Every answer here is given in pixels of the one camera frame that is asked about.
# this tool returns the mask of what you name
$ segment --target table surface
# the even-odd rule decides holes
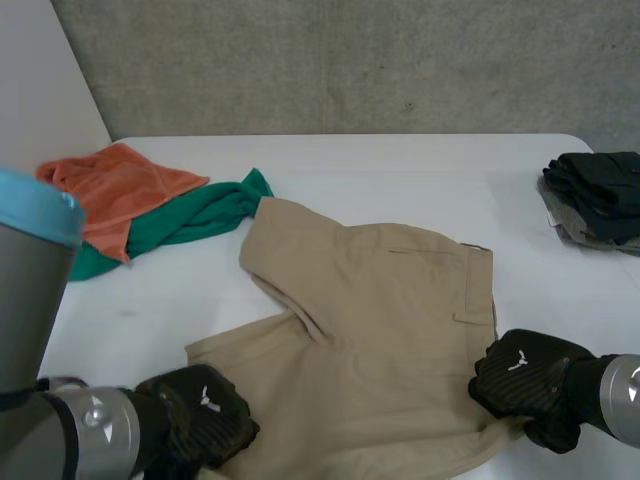
[[[158,137],[123,140],[153,162],[241,180],[258,167],[276,196],[345,225],[407,223],[494,251],[498,331],[529,328],[595,354],[638,352],[640,258],[562,241],[536,178],[590,151],[567,135]],[[281,311],[238,264],[251,225],[165,246],[70,284],[42,367],[92,385],[128,385],[186,364],[196,340]],[[635,478],[640,451],[587,426],[557,456],[526,439],[467,479]]]

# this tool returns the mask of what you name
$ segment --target white wall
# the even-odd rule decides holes
[[[111,142],[48,0],[0,0],[0,166],[33,171]]]

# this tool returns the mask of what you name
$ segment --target khaki pants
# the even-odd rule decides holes
[[[495,336],[490,251],[265,198],[241,264],[288,310],[187,347],[262,428],[222,478],[444,478],[514,438],[467,394]]]

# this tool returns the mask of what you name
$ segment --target green towel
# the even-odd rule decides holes
[[[174,198],[131,222],[127,254],[131,259],[160,245],[193,242],[235,230],[244,217],[254,216],[263,196],[273,192],[255,168],[241,183],[215,183]],[[121,262],[82,244],[71,270],[72,282],[113,270]]]

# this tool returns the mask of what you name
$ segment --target white logo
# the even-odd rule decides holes
[[[200,405],[205,405],[207,408],[210,408],[214,412],[219,412],[222,410],[220,405],[217,403],[213,403],[209,397],[207,397],[207,386],[205,385],[202,389],[202,400],[200,400]]]
[[[640,368],[636,368],[636,370],[631,374],[631,382],[629,385],[629,399],[633,402],[636,399],[636,395],[638,394],[638,380],[636,380],[636,373],[640,372]]]
[[[515,370],[516,368],[520,368],[523,365],[529,364],[524,356],[524,352],[522,350],[518,350],[518,352],[520,352],[520,360],[518,360],[518,363],[516,363],[513,367],[507,368],[508,371]]]

